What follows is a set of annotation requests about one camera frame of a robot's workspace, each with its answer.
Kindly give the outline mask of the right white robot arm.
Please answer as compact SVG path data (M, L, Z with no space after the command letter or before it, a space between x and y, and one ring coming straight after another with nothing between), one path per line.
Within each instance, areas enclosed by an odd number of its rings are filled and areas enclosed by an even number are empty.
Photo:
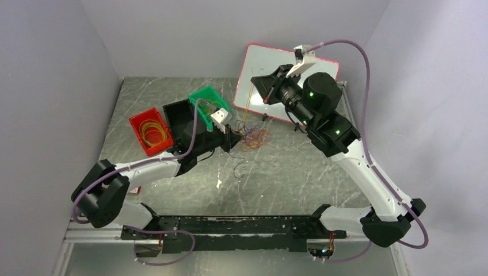
M327 206L311 222L315 237L331 231L364 234L373 244L389 247L400 243L426 205L420 198L405 195L382 174L364 148L359 131L337 111L342 91L326 72L288 77L292 65L279 66L273 73L254 76L251 83L264 104L283 104L305 127L305 133L318 150L338 164L368 198L367 208Z

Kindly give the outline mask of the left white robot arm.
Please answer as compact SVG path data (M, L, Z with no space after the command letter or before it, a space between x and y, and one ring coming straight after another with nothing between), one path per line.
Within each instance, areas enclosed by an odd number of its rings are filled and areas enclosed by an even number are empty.
M119 164L99 160L71 195L72 218L94 228L111 223L134 227L143 238L152 239L159 232L157 214L147 204L127 200L128 192L163 178L183 175L194 168L200 155L216 148L228 152L241 139L240 133L226 125L224 132L205 131L191 137L187 144L151 158Z

